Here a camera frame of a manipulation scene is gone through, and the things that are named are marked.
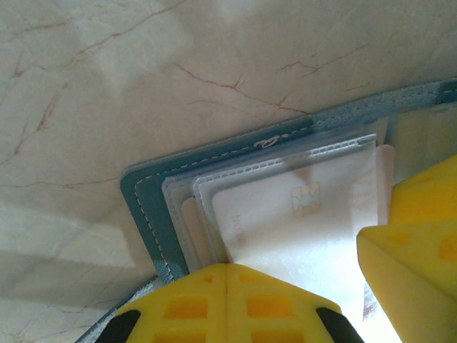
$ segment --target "teal leather wallet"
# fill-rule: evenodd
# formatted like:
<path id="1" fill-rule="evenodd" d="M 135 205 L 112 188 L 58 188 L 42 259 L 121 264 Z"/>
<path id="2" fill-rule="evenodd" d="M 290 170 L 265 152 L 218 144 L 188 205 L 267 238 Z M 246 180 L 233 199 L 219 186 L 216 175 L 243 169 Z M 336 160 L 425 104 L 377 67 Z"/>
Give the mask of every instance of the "teal leather wallet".
<path id="1" fill-rule="evenodd" d="M 231 139 L 130 166 L 122 175 L 121 191 L 161 281 L 167 284 L 187 275 L 189 270 L 162 194 L 161 186 L 166 177 L 269 149 L 316 132 L 344 125 L 368 124 L 385 116 L 395 119 L 396 113 L 454 101 L 457 101 L 457 79 L 370 96 Z"/>

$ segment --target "yellow foam pad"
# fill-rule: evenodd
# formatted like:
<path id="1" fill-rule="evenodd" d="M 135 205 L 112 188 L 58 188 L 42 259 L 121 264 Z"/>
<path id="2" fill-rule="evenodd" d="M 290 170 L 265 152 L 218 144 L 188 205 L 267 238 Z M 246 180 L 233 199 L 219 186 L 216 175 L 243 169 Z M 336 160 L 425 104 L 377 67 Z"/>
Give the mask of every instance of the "yellow foam pad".
<path id="1" fill-rule="evenodd" d="M 128 343 L 333 343 L 316 313 L 338 305 L 237 264 L 216 264 L 123 306 Z"/>
<path id="2" fill-rule="evenodd" d="M 457 219 L 365 228 L 357 249 L 403 342 L 457 342 Z"/>
<path id="3" fill-rule="evenodd" d="M 457 218 L 457 155 L 395 185 L 390 224 Z"/>

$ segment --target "marble surface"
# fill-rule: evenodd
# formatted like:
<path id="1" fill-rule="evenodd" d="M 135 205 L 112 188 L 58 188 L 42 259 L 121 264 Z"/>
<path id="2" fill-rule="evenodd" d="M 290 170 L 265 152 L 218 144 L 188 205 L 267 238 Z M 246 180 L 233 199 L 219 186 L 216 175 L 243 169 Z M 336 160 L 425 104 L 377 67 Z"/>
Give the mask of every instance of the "marble surface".
<path id="1" fill-rule="evenodd" d="M 74 342 L 154 274 L 138 161 L 457 76 L 454 0 L 0 0 L 0 342 Z"/>

